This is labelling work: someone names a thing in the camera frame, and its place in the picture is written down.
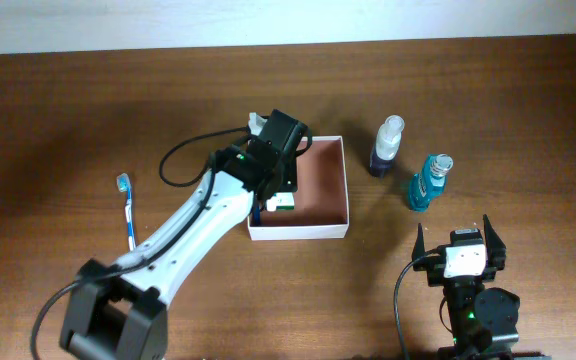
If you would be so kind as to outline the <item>green white soap packet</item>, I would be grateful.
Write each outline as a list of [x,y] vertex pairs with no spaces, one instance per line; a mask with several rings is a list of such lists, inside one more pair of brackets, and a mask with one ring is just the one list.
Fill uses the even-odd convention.
[[265,209],[269,212],[291,211],[295,208],[294,195],[291,192],[279,192],[274,194],[265,203]]

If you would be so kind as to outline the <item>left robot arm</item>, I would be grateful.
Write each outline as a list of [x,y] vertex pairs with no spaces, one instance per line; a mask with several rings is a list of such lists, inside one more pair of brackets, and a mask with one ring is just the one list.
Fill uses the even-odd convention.
[[79,270],[59,345],[78,359],[162,359],[168,309],[211,248],[289,182],[307,145],[246,137],[212,153],[191,197],[149,238]]

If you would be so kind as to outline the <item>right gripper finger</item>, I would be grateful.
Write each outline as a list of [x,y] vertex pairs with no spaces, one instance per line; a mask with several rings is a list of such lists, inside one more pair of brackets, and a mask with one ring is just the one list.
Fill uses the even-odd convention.
[[487,263],[490,267],[495,267],[497,270],[503,270],[506,261],[506,245],[493,229],[489,217],[486,214],[483,215],[483,223],[487,249]]
[[412,251],[412,261],[417,261],[424,256],[424,234],[422,224],[417,225],[417,237]]

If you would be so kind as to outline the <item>blue disposable razor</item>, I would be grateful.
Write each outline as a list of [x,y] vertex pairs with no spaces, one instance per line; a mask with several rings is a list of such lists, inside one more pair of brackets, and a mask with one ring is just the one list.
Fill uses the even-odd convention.
[[259,201],[255,200],[253,203],[252,220],[251,220],[251,224],[253,226],[259,226],[261,224],[261,210],[262,210],[262,207],[261,207]]

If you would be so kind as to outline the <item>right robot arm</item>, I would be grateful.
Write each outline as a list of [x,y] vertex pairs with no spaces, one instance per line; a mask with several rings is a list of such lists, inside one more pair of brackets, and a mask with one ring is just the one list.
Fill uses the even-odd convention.
[[443,289],[453,344],[437,350],[440,360],[545,359],[541,352],[517,353],[520,298],[486,287],[505,268],[507,248],[488,217],[484,228],[454,230],[449,243],[427,250],[423,229],[411,254],[413,269],[424,272],[430,287]]

